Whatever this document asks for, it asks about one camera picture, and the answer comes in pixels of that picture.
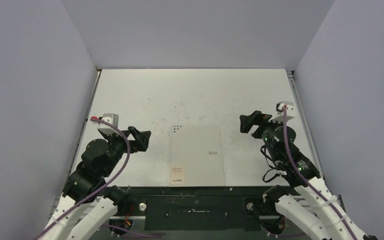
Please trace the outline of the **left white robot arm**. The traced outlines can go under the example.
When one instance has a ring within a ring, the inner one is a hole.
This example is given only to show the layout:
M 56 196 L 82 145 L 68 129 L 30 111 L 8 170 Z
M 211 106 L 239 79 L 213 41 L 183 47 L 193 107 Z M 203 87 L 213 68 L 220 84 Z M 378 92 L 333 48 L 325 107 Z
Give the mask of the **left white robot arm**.
M 99 123 L 97 130 L 101 137 L 86 145 L 37 240 L 87 240 L 110 216 L 129 210 L 126 192 L 113 182 L 133 154 L 148 150 L 152 133 L 111 123 Z

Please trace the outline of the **cream and black file folder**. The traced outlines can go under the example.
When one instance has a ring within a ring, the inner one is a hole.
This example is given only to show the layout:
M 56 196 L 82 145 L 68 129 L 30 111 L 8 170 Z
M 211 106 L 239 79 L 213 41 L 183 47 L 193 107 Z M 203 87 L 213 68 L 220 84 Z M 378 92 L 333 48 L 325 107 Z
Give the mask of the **cream and black file folder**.
M 172 188 L 226 185 L 218 126 L 171 126 L 169 185 Z

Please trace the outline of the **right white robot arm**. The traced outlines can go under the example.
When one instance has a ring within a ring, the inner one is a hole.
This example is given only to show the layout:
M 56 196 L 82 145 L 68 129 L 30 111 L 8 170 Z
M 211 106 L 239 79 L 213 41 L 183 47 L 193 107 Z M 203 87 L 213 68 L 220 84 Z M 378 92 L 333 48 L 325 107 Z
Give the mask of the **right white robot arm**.
M 247 134 L 256 126 L 252 137 L 261 139 L 261 153 L 272 162 L 272 169 L 307 203 L 302 206 L 284 187 L 275 185 L 262 194 L 262 207 L 270 215 L 290 220 L 313 240 L 375 240 L 348 216 L 327 187 L 313 162 L 295 145 L 296 132 L 287 125 L 287 107 L 278 111 L 280 120 L 254 111 L 241 115 L 240 132 Z

